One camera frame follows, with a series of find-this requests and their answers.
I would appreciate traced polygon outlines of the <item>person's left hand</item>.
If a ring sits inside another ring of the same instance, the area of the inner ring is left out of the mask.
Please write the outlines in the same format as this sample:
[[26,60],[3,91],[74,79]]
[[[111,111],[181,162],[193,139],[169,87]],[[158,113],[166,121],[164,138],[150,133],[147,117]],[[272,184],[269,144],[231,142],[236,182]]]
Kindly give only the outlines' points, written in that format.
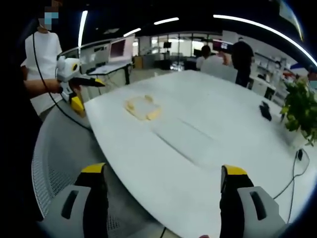
[[61,93],[63,91],[60,82],[57,79],[47,79],[46,84],[50,93]]

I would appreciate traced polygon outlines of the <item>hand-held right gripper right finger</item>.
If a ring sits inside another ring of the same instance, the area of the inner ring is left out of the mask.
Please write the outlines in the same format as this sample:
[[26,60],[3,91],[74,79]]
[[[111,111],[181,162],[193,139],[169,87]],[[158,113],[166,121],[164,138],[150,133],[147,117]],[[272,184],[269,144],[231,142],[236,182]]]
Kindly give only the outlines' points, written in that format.
[[278,238],[288,225],[279,205],[240,167],[221,167],[221,238]]

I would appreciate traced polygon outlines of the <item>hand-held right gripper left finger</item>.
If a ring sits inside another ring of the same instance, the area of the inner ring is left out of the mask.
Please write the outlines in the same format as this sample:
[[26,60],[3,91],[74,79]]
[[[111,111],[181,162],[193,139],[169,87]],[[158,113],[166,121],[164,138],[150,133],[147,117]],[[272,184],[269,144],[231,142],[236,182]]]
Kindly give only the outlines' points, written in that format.
[[107,238],[105,163],[85,167],[51,203],[52,238]]

